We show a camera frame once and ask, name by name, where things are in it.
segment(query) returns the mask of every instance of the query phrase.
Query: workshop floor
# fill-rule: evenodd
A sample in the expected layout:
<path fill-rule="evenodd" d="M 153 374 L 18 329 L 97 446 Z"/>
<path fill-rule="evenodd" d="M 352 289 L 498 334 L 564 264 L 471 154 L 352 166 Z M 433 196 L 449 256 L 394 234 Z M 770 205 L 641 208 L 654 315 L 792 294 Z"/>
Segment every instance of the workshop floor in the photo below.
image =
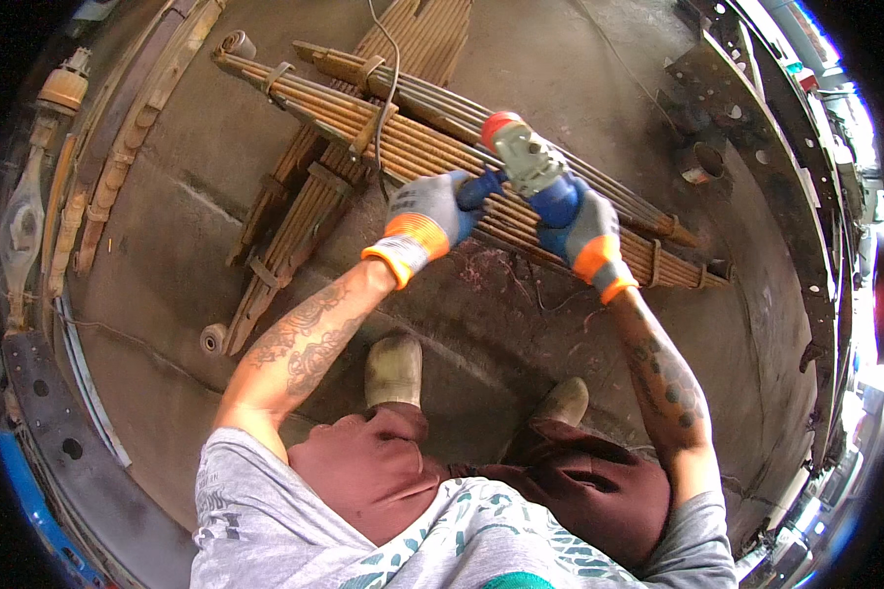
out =
<path fill-rule="evenodd" d="M 637 78 L 652 93 L 674 93 L 664 60 L 695 43 L 674 3 L 584 2 Z M 387 4 L 377 3 L 378 10 Z M 242 28 L 261 62 L 294 61 L 300 74 L 320 80 L 297 61 L 290 42 L 352 50 L 369 27 L 362 1 L 230 2 L 131 168 L 91 275 L 71 277 L 78 319 L 104 321 L 149 346 L 80 329 L 92 377 L 133 460 L 130 471 L 190 529 L 200 445 L 236 365 L 236 358 L 207 358 L 198 337 L 203 326 L 228 322 L 236 311 L 248 276 L 226 268 L 224 258 L 262 175 L 298 128 L 254 88 L 221 72 L 208 53 Z M 797 278 L 742 160 L 732 148 L 725 154 L 732 189 L 685 184 L 660 115 L 576 2 L 476 3 L 450 88 L 520 112 L 547 138 L 665 212 L 679 213 L 703 237 L 708 257 L 736 264 L 732 287 L 645 295 L 707 394 L 738 549 L 805 457 L 811 434 L 804 424 L 814 397 L 813 371 L 799 372 L 810 336 Z M 259 330 L 353 265 L 383 218 L 383 199 L 370 190 L 275 300 Z M 584 427 L 649 454 L 612 324 L 596 297 L 582 290 L 577 281 L 465 243 L 372 314 L 289 419 L 285 441 L 362 410 L 368 347 L 406 330 L 423 342 L 423 402 L 432 426 L 427 452 L 493 459 L 554 383 L 580 375 L 591 393 Z"/>

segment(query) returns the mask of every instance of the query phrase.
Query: maroon shorts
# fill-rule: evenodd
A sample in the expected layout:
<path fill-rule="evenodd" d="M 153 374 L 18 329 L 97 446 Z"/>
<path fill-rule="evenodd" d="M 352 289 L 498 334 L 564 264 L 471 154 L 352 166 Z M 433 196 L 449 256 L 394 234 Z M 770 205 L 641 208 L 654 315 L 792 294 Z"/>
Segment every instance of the maroon shorts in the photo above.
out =
<path fill-rule="evenodd" d="M 409 527 L 449 478 L 504 481 L 551 510 L 565 528 L 635 570 L 658 543 L 671 489 L 660 466 L 552 419 L 530 421 L 499 465 L 441 465 L 418 445 L 421 410 L 382 403 L 364 416 L 318 425 L 288 459 L 321 501 L 373 544 Z"/>

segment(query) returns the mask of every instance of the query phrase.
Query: man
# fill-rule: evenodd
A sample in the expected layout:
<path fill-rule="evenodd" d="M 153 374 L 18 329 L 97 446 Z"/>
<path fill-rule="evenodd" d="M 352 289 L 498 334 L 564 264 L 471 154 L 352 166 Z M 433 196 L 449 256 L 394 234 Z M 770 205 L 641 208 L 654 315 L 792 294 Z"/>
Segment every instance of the man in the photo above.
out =
<path fill-rule="evenodd" d="M 579 379 L 547 395 L 502 464 L 440 465 L 417 445 L 427 424 L 411 336 L 371 350 L 365 416 L 285 450 L 284 418 L 366 315 L 481 217 L 455 204 L 467 177 L 400 189 L 361 262 L 243 357 L 200 458 L 193 586 L 736 585 L 706 399 L 621 259 L 613 207 L 581 181 L 577 218 L 540 240 L 613 316 L 661 468 L 576 429 L 588 402 Z"/>

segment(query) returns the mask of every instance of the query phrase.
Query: work glove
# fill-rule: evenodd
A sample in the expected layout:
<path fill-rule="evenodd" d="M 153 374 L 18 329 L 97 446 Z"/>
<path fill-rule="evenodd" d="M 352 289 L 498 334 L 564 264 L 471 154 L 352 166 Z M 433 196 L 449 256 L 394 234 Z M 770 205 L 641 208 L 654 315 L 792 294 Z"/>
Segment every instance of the work glove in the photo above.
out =
<path fill-rule="evenodd" d="M 462 210 L 455 194 L 467 180 L 466 171 L 450 171 L 424 176 L 401 187 L 390 197 L 384 236 L 366 248 L 369 255 L 382 258 L 405 287 L 426 264 L 442 257 L 467 238 L 483 217 L 481 207 Z"/>
<path fill-rule="evenodd" d="M 580 210 L 566 227 L 538 225 L 540 245 L 566 261 L 573 273 L 600 291 L 608 304 L 626 287 L 638 287 L 619 251 L 618 215 L 612 203 L 596 194 L 581 178 L 574 178 Z"/>

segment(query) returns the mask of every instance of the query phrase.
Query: shoe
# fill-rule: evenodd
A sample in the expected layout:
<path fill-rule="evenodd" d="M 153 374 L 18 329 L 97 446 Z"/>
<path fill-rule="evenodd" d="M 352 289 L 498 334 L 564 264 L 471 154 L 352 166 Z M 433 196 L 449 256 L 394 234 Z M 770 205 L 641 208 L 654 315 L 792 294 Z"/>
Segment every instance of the shoe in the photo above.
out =
<path fill-rule="evenodd" d="M 531 419 L 556 419 L 574 428 L 589 407 L 589 389 L 579 376 L 566 379 L 551 390 L 533 411 Z"/>
<path fill-rule="evenodd" d="M 413 336 L 390 336 L 370 348 L 364 373 L 366 406 L 404 402 L 419 407 L 422 347 Z"/>

